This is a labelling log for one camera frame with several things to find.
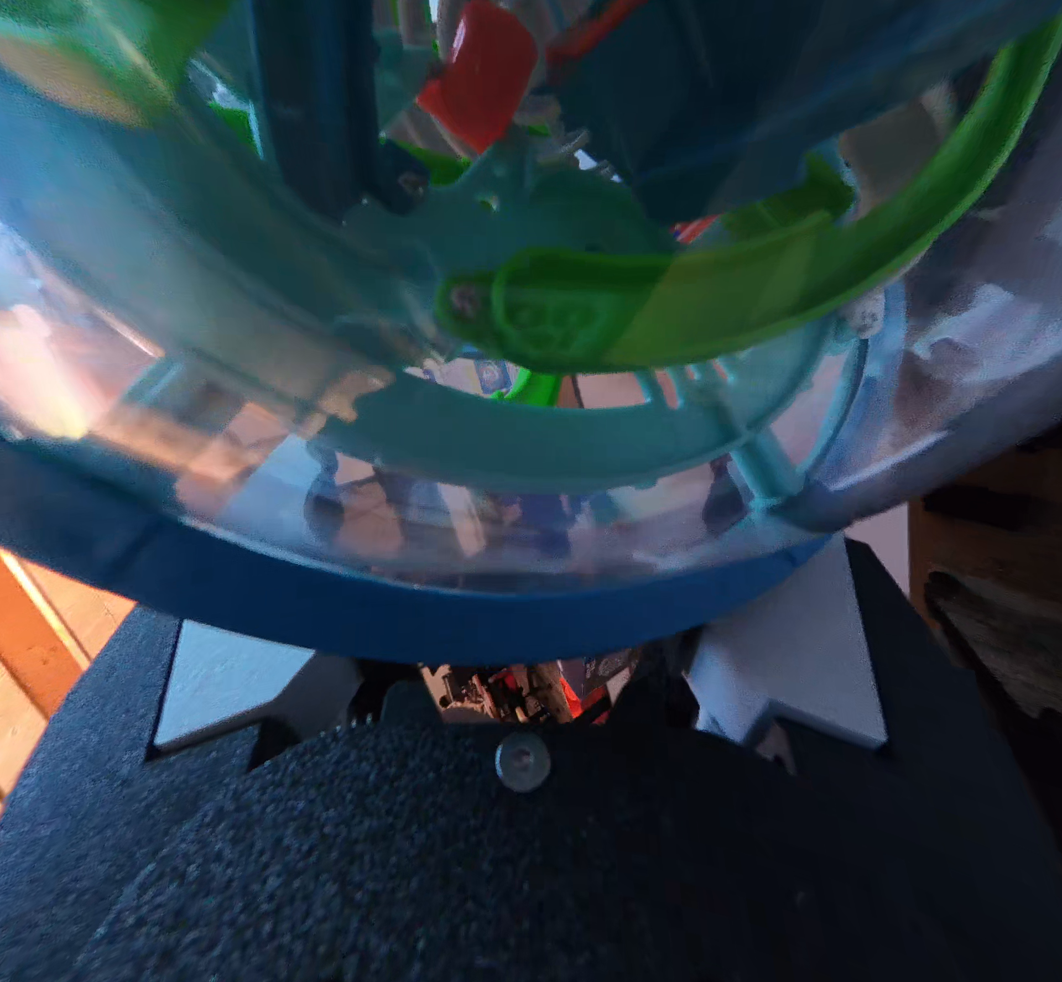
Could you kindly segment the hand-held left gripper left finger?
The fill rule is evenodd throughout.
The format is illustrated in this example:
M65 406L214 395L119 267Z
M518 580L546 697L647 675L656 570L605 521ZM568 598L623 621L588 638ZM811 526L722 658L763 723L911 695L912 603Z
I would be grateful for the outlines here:
M305 741L343 722L362 683L350 657L184 620L152 747L174 754L266 726Z

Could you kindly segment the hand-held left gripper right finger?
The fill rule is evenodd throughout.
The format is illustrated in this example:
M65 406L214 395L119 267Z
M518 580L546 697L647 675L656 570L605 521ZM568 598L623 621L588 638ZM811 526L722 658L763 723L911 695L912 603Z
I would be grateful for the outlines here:
M845 542L702 630L686 680L696 728L753 746L789 720L866 750L888 733Z

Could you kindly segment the clear plastic maze ball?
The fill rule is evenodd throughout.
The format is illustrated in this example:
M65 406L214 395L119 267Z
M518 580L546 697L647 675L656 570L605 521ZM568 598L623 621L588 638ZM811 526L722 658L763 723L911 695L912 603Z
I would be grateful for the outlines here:
M1 0L2 550L590 654L1060 423L1060 0Z

